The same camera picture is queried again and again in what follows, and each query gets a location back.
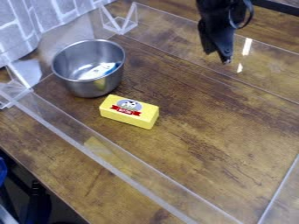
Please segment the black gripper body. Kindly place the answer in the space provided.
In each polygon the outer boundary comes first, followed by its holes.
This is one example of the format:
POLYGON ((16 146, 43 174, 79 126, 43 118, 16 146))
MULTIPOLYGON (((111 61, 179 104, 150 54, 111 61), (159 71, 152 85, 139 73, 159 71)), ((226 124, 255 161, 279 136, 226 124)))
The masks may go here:
POLYGON ((196 0, 200 20, 210 40, 219 49, 234 50, 235 30, 246 20, 247 0, 196 0))

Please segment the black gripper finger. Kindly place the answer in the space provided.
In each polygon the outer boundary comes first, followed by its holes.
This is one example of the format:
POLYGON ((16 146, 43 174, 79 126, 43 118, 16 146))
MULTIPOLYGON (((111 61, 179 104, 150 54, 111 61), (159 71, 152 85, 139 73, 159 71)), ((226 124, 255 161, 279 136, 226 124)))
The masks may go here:
POLYGON ((224 65, 232 61, 234 50, 231 48, 219 49, 219 58, 224 65))
POLYGON ((203 51, 206 52, 206 54, 211 54, 216 51, 216 46, 210 40, 208 34, 206 32, 204 22, 202 20, 198 23, 198 30, 200 35, 200 44, 203 51))

